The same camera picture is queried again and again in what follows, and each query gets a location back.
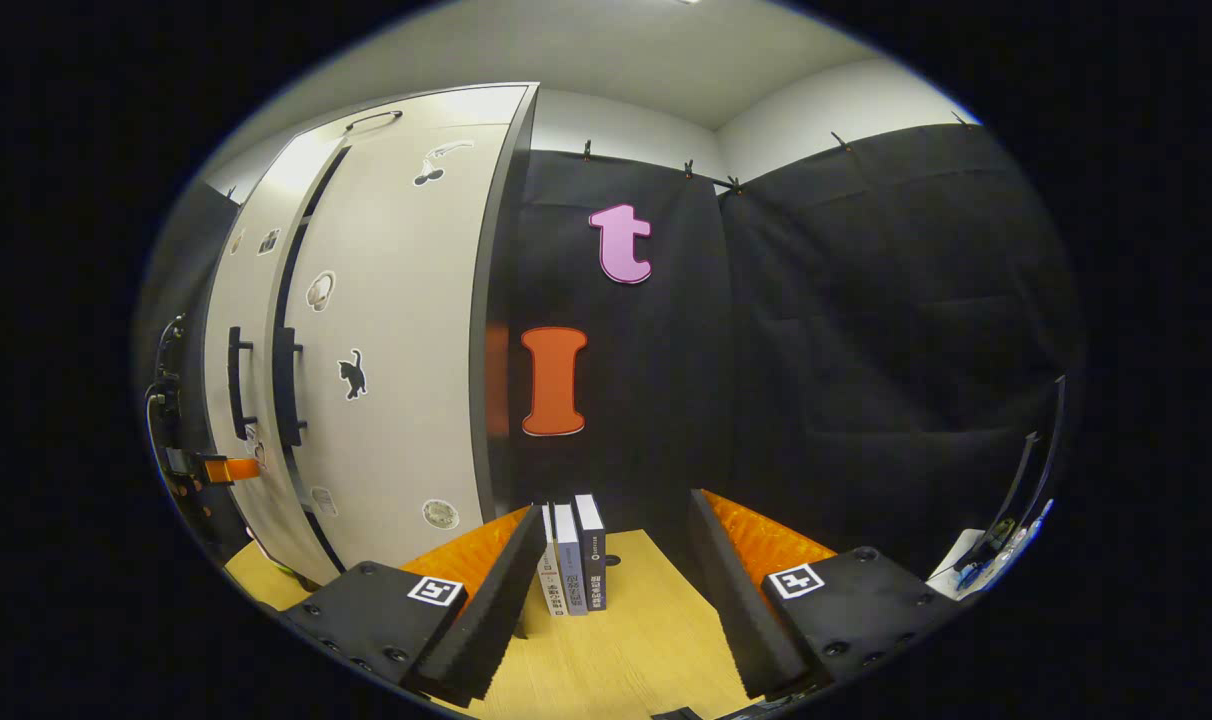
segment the handle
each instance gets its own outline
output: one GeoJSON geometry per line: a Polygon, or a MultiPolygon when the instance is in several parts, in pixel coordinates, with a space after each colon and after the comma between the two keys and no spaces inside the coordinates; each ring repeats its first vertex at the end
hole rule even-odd
{"type": "Polygon", "coordinates": [[[241,342],[241,328],[228,328],[228,405],[231,406],[231,432],[238,439],[246,439],[246,425],[256,418],[241,415],[241,350],[250,350],[253,343],[241,342]]]}
{"type": "Polygon", "coordinates": [[[295,353],[303,350],[303,345],[295,343],[295,328],[278,328],[273,333],[273,401],[278,406],[278,433],[282,442],[292,447],[304,445],[299,429],[308,427],[295,406],[295,353]]]}
{"type": "Polygon", "coordinates": [[[362,118],[362,119],[359,119],[359,120],[353,120],[353,122],[349,122],[349,127],[344,128],[344,132],[349,132],[350,128],[353,128],[353,126],[355,126],[355,124],[367,122],[367,120],[370,120],[370,119],[383,118],[383,115],[391,115],[391,119],[396,120],[398,118],[401,116],[401,110],[388,110],[385,113],[376,113],[373,115],[367,115],[366,118],[362,118]]]}

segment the pink letter t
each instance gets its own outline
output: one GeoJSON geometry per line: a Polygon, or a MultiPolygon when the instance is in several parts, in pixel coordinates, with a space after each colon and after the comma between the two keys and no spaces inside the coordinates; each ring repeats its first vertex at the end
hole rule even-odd
{"type": "Polygon", "coordinates": [[[638,261],[633,253],[633,239],[650,238],[651,223],[634,219],[631,205],[616,205],[589,215],[588,224],[601,228],[601,263],[606,278],[624,284],[651,278],[651,264],[646,259],[638,261]]]}

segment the white book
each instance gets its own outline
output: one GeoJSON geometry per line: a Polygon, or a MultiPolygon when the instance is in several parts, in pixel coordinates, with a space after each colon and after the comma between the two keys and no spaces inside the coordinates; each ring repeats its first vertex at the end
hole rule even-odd
{"type": "Polygon", "coordinates": [[[545,548],[543,558],[539,559],[539,587],[543,588],[543,600],[548,602],[548,613],[554,616],[566,615],[566,601],[561,593],[561,573],[558,570],[558,543],[551,536],[551,512],[548,503],[539,505],[543,510],[543,537],[545,548]]]}
{"type": "Polygon", "coordinates": [[[558,565],[561,587],[566,590],[566,610],[571,615],[588,615],[584,600],[584,570],[579,560],[579,532],[574,530],[574,510],[570,503],[554,505],[554,527],[558,537],[558,565]]]}

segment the cabinet door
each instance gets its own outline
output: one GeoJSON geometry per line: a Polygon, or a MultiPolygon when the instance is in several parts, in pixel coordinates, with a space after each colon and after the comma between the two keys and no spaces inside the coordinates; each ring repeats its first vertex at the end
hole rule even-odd
{"type": "Polygon", "coordinates": [[[338,138],[295,138],[251,192],[216,269],[202,338],[205,401],[216,451],[261,459],[261,478],[231,487],[238,509],[274,560],[318,583],[338,573],[301,507],[281,445],[273,441],[278,433],[268,328],[292,233],[338,145],[338,138]],[[240,328],[241,342],[251,344],[238,354],[242,415],[255,418],[246,425],[246,439],[238,438],[231,419],[228,331],[234,327],[240,328]]]}
{"type": "MultiPolygon", "coordinates": [[[[524,95],[514,90],[509,119],[524,95]]],[[[450,96],[419,101],[458,102],[450,96]]],[[[438,115],[440,127],[393,124],[354,138],[288,280],[285,328],[301,349],[287,361],[305,422],[290,452],[345,566],[396,566],[484,520],[470,318],[484,211],[509,124],[438,115]]]]}

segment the white ceiling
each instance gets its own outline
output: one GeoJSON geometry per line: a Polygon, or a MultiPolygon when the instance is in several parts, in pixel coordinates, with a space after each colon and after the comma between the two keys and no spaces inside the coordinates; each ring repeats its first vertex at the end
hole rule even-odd
{"type": "Polygon", "coordinates": [[[478,82],[542,82],[716,131],[790,82],[877,56],[766,0],[444,2],[319,65],[242,124],[207,167],[345,105],[478,82]]]}

